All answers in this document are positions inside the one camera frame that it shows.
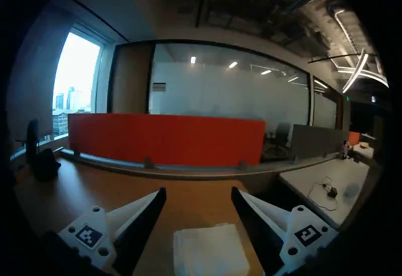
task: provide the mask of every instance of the orange divider panel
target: orange divider panel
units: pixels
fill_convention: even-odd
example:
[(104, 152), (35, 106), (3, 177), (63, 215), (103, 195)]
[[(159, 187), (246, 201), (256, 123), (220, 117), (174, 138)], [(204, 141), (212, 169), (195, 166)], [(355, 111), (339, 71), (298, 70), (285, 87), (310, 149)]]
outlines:
[(355, 133), (355, 132), (349, 132), (349, 144), (350, 145), (356, 145), (359, 144), (360, 141), (360, 133)]
[(70, 149), (116, 160), (186, 166), (260, 161), (265, 122), (145, 114), (69, 114)]

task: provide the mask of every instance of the white napkin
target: white napkin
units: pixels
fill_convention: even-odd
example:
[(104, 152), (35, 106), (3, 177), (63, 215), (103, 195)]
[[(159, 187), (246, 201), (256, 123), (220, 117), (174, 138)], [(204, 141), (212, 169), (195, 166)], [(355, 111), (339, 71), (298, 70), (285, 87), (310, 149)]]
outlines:
[(233, 224), (176, 231), (173, 256), (176, 276), (243, 276), (250, 269)]

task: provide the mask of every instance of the cable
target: cable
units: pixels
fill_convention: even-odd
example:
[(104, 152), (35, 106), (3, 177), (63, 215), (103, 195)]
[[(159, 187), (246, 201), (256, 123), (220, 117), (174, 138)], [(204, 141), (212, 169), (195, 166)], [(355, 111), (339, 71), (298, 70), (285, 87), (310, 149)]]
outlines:
[(325, 206), (318, 205), (315, 201), (312, 200), (312, 198), (310, 198), (310, 193), (311, 193), (311, 192), (313, 191), (313, 189), (314, 189), (314, 184), (320, 185), (327, 193), (331, 190), (331, 188), (332, 188), (332, 185), (331, 185), (332, 179), (331, 179), (329, 176), (326, 176), (325, 178), (328, 178), (328, 179), (330, 180), (330, 182), (322, 183), (322, 184), (320, 184), (320, 183), (318, 183), (318, 182), (316, 182), (316, 181), (313, 182), (313, 184), (311, 185), (310, 191), (309, 191), (309, 193), (307, 194), (307, 198), (308, 198), (310, 201), (312, 201), (314, 204), (316, 204), (318, 207), (320, 207), (320, 208), (326, 209), (327, 211), (335, 211), (335, 210), (337, 210), (337, 208), (338, 208), (338, 201), (336, 200), (336, 198), (334, 198), (334, 200), (336, 201), (336, 207), (335, 207), (334, 209), (328, 209), (328, 208), (325, 207)]

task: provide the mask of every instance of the white robot part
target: white robot part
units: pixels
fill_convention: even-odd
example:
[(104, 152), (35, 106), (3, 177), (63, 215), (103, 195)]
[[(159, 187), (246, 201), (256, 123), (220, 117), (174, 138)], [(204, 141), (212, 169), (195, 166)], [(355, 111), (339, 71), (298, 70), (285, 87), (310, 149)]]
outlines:
[(158, 192), (108, 213), (101, 207), (92, 207), (58, 235), (81, 257), (88, 257), (93, 266), (117, 274), (111, 267), (117, 256), (113, 243), (155, 199)]
[(287, 211), (240, 191), (247, 204), (283, 241), (279, 253), (284, 266), (276, 275), (290, 273), (303, 266), (308, 256), (316, 256), (338, 235), (326, 222), (305, 206)]

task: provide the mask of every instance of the building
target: building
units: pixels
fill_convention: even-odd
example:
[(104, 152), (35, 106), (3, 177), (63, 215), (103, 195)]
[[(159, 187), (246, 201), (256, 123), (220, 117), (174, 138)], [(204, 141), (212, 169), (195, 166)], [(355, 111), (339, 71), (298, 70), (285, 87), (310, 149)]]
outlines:
[(68, 133), (67, 114), (72, 112), (72, 110), (54, 110), (52, 112), (53, 133), (55, 137)]
[(67, 106), (66, 108), (69, 110), (70, 109), (70, 103), (71, 103), (71, 92), (74, 91), (74, 88), (72, 86), (70, 86), (68, 88), (68, 94), (67, 94)]
[(77, 111), (82, 108), (81, 105), (82, 91), (76, 89), (70, 93), (70, 110)]
[(64, 107), (64, 94), (60, 93), (56, 96), (56, 109), (62, 110)]

